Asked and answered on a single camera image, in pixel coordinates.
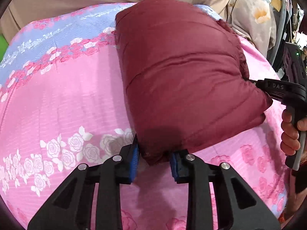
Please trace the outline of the person's right hand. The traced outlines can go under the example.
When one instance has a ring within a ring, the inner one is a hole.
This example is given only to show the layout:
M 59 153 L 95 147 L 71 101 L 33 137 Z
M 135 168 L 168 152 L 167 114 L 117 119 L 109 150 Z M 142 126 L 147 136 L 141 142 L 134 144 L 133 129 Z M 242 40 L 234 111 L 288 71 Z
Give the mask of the person's right hand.
M 300 148 L 299 132 L 306 131 L 306 117 L 298 121 L 297 129 L 292 125 L 292 115 L 290 111 L 285 109 L 281 115 L 281 150 L 288 156 L 292 156 Z

